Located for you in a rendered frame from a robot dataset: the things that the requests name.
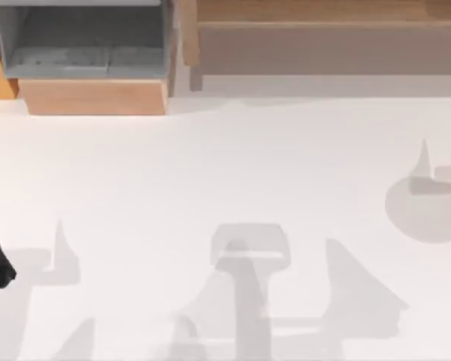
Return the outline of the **pale wooden drawer front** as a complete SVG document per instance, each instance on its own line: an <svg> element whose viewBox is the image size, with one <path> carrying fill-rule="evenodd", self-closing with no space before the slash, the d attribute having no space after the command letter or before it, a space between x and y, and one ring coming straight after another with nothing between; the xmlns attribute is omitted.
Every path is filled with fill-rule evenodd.
<svg viewBox="0 0 451 361"><path fill-rule="evenodd" d="M169 82L148 79L20 79L32 115L141 116L166 114Z"/></svg>

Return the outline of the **pulled-out drawer grey pierced inside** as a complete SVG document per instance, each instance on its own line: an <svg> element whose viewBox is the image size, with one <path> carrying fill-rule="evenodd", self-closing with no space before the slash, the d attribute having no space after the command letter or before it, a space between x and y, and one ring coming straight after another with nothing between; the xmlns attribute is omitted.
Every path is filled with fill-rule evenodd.
<svg viewBox="0 0 451 361"><path fill-rule="evenodd" d="M162 78L172 9L171 0L0 0L5 76Z"/></svg>

